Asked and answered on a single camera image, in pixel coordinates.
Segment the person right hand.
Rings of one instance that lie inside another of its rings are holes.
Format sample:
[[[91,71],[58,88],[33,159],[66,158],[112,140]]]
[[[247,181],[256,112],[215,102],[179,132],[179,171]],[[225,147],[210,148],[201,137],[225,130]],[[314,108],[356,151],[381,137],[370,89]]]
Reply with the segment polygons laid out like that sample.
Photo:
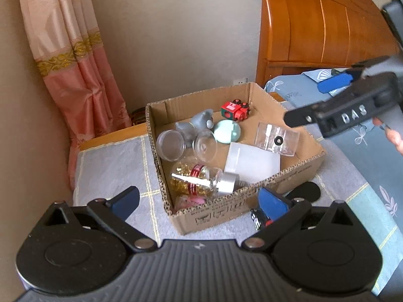
[[[397,131],[392,130],[391,128],[386,126],[379,118],[374,117],[372,119],[372,123],[375,126],[383,126],[383,128],[385,130],[385,135],[386,135],[388,141],[394,145],[396,150],[401,155],[403,155],[403,140],[402,140],[402,137],[400,136],[400,134]]]

